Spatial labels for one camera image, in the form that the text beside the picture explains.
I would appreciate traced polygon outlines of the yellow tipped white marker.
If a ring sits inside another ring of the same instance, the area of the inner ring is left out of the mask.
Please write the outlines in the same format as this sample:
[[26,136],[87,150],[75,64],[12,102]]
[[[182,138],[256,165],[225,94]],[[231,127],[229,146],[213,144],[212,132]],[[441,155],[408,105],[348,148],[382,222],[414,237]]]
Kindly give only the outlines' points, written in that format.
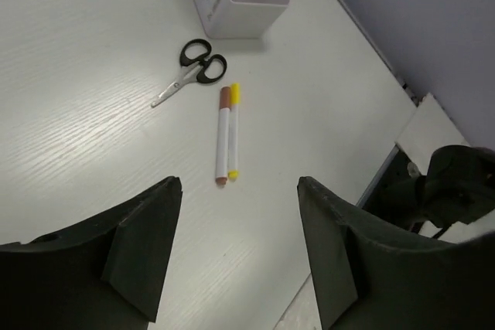
[[230,86],[230,128],[229,153],[227,175],[229,180],[235,181],[239,176],[239,113],[241,103],[241,85],[234,83]]

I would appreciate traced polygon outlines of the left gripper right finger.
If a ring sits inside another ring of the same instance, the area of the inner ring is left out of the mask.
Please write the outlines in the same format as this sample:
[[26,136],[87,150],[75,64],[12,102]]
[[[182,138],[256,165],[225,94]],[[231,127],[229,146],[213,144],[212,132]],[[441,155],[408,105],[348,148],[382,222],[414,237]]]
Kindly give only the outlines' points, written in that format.
[[492,329],[494,235],[461,243],[410,233],[311,177],[299,210],[324,329]]

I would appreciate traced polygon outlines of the black handled scissors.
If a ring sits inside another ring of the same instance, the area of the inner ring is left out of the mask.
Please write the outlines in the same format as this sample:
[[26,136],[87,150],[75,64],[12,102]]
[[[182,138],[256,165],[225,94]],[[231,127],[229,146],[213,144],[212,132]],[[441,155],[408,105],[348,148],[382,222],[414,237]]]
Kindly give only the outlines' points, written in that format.
[[[201,46],[204,52],[189,58],[187,50],[194,46]],[[212,45],[205,39],[192,39],[187,42],[179,54],[180,71],[176,78],[167,86],[164,91],[158,94],[150,103],[151,108],[155,108],[183,89],[187,84],[198,83],[201,85],[212,85],[221,80],[227,72],[227,60],[221,54],[212,54]],[[216,77],[208,77],[207,70],[212,63],[219,63],[222,70]]]

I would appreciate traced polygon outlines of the brown tipped white marker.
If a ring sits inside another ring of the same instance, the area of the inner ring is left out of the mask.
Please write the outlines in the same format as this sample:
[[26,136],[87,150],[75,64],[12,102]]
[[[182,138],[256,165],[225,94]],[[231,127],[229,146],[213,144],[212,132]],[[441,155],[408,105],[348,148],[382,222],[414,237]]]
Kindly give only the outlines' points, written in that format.
[[220,90],[220,106],[217,126],[217,158],[215,182],[219,187],[227,184],[228,142],[230,125],[230,87]]

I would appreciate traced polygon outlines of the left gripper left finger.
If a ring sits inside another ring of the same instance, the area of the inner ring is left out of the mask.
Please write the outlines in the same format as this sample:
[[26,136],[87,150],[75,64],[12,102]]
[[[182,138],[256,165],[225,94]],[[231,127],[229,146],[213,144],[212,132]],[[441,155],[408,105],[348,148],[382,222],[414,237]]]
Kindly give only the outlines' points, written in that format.
[[29,243],[1,247],[3,329],[146,329],[157,319],[182,202],[167,177]]

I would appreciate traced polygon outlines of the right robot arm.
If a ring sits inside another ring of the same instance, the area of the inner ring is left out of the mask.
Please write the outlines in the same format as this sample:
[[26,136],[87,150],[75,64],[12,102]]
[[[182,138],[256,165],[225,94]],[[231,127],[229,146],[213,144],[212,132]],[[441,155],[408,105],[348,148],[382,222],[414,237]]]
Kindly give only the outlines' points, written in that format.
[[469,225],[494,209],[494,151],[447,145],[435,150],[423,175],[395,147],[357,206],[403,230],[418,234],[426,222],[438,239],[453,224]]

